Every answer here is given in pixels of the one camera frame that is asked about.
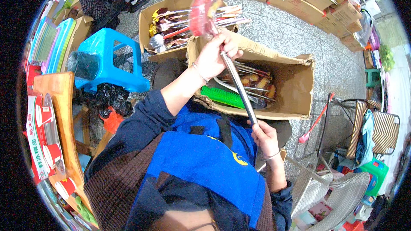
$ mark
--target tiled floor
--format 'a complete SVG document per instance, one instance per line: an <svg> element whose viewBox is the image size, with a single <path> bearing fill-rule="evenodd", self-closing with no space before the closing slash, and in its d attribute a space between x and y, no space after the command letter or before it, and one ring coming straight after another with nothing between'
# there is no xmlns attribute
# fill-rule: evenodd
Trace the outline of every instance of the tiled floor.
<svg viewBox="0 0 411 231"><path fill-rule="evenodd" d="M151 0L145 7L162 0ZM228 5L242 5L243 16L252 18L252 23L243 24L239 30L243 36L286 56L312 53L316 60L315 85L311 119L306 121L291 120L292 136L285 149L289 156L299 160L305 166L315 167L317 164L316 150L322 129L321 122L311 132L310 139L299 144L298 138L310 129L325 104L328 92L335 92L342 99L365 98L365 72L362 53L352 53L334 35L327 35L316 26L301 19L256 0L224 0ZM123 13L119 16L121 22L117 31L138 42L138 15ZM147 61L144 56L143 72L151 77L155 63ZM145 93L134 93L131 97L138 100ZM349 121L343 111L333 107L331 128L336 132L330 136L339 140L350 129ZM298 171L286 162L286 175L295 180Z"/></svg>

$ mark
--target paper cup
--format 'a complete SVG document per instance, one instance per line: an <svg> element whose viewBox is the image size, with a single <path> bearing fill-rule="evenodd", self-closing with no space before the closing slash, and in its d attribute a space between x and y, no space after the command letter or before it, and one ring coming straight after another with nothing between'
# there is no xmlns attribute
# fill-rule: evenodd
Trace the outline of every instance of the paper cup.
<svg viewBox="0 0 411 231"><path fill-rule="evenodd" d="M61 159L61 151L58 144L51 144L43 146L43 153L46 162L49 164L50 168L55 168L55 162Z"/></svg>
<svg viewBox="0 0 411 231"><path fill-rule="evenodd" d="M76 188L76 184L72 178L66 178L55 183L55 189L64 200L67 200Z"/></svg>
<svg viewBox="0 0 411 231"><path fill-rule="evenodd" d="M52 110L49 106L36 105L36 123L38 127L53 121Z"/></svg>

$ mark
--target bracelet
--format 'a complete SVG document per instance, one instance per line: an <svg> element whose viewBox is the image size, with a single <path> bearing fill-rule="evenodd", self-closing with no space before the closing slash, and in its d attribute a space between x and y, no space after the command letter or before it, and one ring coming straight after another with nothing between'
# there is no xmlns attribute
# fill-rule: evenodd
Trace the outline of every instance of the bracelet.
<svg viewBox="0 0 411 231"><path fill-rule="evenodd" d="M200 77L201 77L206 83L208 83L209 80L206 79L206 78L204 78L203 75L201 75L200 71L198 70L197 65L196 65L194 62L192 63L192 66L197 70L197 72L198 72L198 74L200 75Z"/></svg>
<svg viewBox="0 0 411 231"><path fill-rule="evenodd" d="M273 155L273 156L270 156L269 158L267 158L267 159L261 159L261 161L263 161L263 162L265 162L265 161L268 161L268 160L270 160L270 159L272 159L272 158L274 158L275 156L277 156L277 154L279 154L281 152L281 150L279 150L275 155Z"/></svg>

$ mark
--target blue apron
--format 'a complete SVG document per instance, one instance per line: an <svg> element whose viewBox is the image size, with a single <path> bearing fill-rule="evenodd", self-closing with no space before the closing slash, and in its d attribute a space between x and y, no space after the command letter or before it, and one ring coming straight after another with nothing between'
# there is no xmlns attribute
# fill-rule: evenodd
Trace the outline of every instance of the blue apron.
<svg viewBox="0 0 411 231"><path fill-rule="evenodd" d="M233 143L229 148L217 139L220 135L217 119L221 116L192 113L183 107L173 131L162 136L131 211L147 179L166 172L217 193L249 216L249 227L256 227L265 181L254 168L256 145L250 139L251 129L230 122ZM203 126L203 135L189 134L192 126Z"/></svg>

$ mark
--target green brush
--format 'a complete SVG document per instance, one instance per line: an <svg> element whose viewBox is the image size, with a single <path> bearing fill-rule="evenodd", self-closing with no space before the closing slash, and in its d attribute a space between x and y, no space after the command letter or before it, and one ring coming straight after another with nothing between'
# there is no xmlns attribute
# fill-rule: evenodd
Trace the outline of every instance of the green brush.
<svg viewBox="0 0 411 231"><path fill-rule="evenodd" d="M216 102L231 105L240 109L245 108L240 95L236 93L227 92L219 88L209 88L207 86L203 86L201 88L201 94L208 96L208 98Z"/></svg>

